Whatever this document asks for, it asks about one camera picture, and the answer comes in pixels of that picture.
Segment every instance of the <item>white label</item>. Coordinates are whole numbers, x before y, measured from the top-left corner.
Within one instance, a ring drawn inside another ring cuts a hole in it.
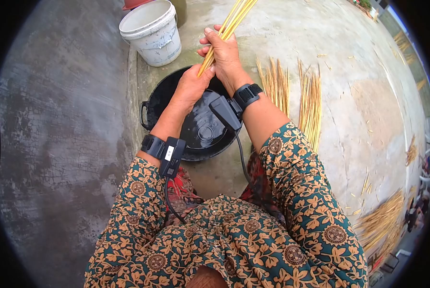
[[[170,161],[170,159],[172,159],[172,154],[174,149],[175,147],[169,146],[167,149],[167,153],[165,153],[164,159],[166,159],[167,161]]]

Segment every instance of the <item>plastic bucket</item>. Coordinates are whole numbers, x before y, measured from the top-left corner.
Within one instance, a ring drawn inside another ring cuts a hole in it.
[[[190,67],[179,69],[157,84],[148,101],[141,103],[140,123],[148,131],[154,128],[157,120],[172,99],[178,81]],[[229,94],[221,81],[215,76],[192,111],[186,116],[181,128],[180,138],[186,141],[183,152],[184,161],[201,161],[214,157],[226,150],[236,139],[212,113],[208,104],[223,95]]]
[[[149,65],[167,65],[181,53],[175,15],[175,7],[167,0],[143,4],[120,21],[120,35]]]

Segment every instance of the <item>hand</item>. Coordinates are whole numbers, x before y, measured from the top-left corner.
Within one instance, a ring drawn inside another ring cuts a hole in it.
[[[219,31],[221,25],[215,25],[214,28]],[[215,72],[229,95],[232,97],[242,85],[253,84],[250,76],[242,68],[236,36],[232,34],[228,40],[223,41],[218,33],[210,28],[205,28],[204,34],[205,37],[199,42],[204,45],[212,44],[215,56]],[[197,50],[197,53],[205,57],[209,49],[210,45]]]
[[[198,78],[200,67],[201,64],[196,64],[183,73],[169,103],[169,106],[183,109],[186,115],[192,111],[194,104],[202,97],[210,80],[215,76],[215,68],[212,66]]]

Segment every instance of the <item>water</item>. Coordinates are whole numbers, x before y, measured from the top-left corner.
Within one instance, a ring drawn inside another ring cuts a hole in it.
[[[206,89],[194,105],[191,113],[186,116],[180,135],[181,139],[186,141],[186,147],[191,149],[209,148],[217,144],[226,134],[226,127],[208,106],[219,96],[218,93]]]

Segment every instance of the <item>white bucket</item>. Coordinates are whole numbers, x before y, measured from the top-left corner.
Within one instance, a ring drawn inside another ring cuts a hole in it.
[[[120,21],[120,35],[149,65],[167,65],[181,53],[175,15],[175,6],[167,0],[143,4]]]

